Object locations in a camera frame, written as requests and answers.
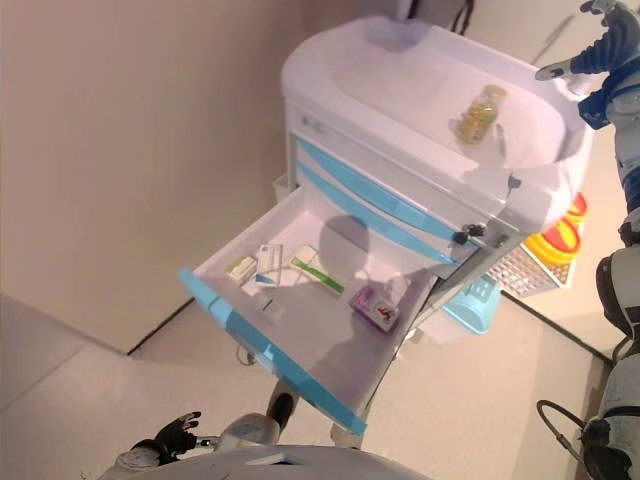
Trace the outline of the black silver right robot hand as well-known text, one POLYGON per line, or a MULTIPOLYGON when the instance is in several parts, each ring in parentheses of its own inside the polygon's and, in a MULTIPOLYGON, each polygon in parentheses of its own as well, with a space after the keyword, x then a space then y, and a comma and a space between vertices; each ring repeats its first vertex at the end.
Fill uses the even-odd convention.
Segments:
POLYGON ((607 72, 601 88, 578 104, 580 117, 592 129, 599 130, 611 123, 606 111, 617 91, 630 90, 620 85, 639 71, 639 14, 622 1, 586 1, 580 11, 602 15, 601 25, 606 31, 579 54, 539 69, 535 79, 549 81, 607 72))

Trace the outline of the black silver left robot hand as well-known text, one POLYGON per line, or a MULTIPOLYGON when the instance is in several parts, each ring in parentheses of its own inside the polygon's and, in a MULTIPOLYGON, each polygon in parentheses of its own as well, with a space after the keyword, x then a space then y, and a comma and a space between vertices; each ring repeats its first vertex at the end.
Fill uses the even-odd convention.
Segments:
POLYGON ((176 461, 179 455, 195 448, 196 436, 191 430, 199 425, 201 415, 200 411, 186 413, 156 434, 154 441, 159 448, 161 464, 176 461))

